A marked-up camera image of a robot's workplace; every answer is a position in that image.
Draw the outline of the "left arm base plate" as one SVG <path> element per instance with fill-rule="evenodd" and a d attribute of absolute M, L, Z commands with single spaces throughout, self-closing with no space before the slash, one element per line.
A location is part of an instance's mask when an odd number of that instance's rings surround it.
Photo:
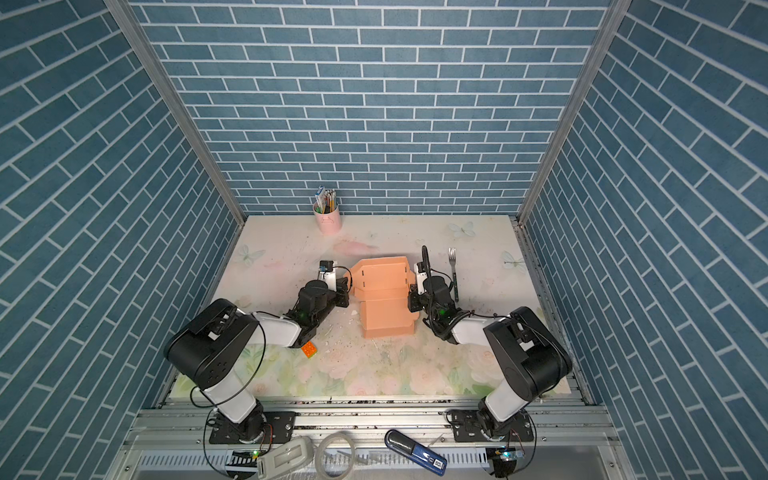
<path fill-rule="evenodd" d="M 284 444 L 293 436 L 296 413 L 265 412 L 252 415 L 241 424 L 234 424 L 216 412 L 207 421 L 210 444 Z"/>

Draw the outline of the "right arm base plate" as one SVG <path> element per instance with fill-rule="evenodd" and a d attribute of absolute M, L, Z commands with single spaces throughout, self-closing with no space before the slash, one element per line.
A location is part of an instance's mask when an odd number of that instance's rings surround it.
<path fill-rule="evenodd" d="M 497 421 L 484 410 L 447 410 L 445 419 L 457 443 L 532 442 L 533 425 L 524 411 Z"/>

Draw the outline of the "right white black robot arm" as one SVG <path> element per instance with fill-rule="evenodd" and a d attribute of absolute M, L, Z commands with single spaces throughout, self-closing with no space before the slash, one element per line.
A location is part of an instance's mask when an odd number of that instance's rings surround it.
<path fill-rule="evenodd" d="M 502 381 L 480 401 L 476 414 L 489 436 L 496 436 L 572 371 L 565 348 L 529 307 L 507 315 L 480 315 L 459 308 L 442 277 L 420 275 L 409 286 L 408 309 L 424 312 L 425 325 L 443 341 L 490 349 Z"/>

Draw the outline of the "orange paper box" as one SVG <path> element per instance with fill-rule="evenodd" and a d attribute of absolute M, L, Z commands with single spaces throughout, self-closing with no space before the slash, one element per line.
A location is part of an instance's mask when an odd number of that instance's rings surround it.
<path fill-rule="evenodd" d="M 352 295 L 360 301 L 365 339 L 413 335 L 418 312 L 408 308 L 415 281 L 405 256 L 360 260 L 352 268 Z"/>

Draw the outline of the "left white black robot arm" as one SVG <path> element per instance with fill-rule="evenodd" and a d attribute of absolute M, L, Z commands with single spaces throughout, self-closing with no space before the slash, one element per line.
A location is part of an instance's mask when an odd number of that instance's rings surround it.
<path fill-rule="evenodd" d="M 332 310 L 349 305 L 349 290 L 345 277 L 334 285 L 311 280 L 299 290 L 293 308 L 280 316 L 247 313 L 217 299 L 168 341 L 164 356 L 232 425 L 256 427 L 264 421 L 263 408 L 234 372 L 242 352 L 253 337 L 264 345 L 308 346 Z"/>

